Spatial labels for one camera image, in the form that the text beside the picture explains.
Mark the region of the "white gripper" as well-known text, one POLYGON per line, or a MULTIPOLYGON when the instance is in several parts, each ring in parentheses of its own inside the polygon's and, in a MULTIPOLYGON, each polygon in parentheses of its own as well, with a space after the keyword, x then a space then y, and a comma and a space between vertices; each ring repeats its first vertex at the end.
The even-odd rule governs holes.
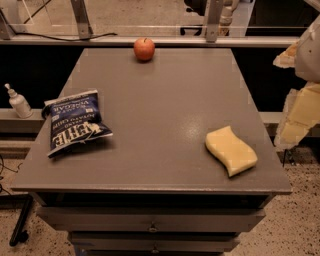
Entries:
POLYGON ((279 68, 295 67, 295 74, 309 81, 302 89, 289 91, 276 130, 276 148, 291 149, 320 122, 320 15, 298 43, 293 43, 276 56, 273 65, 279 68))

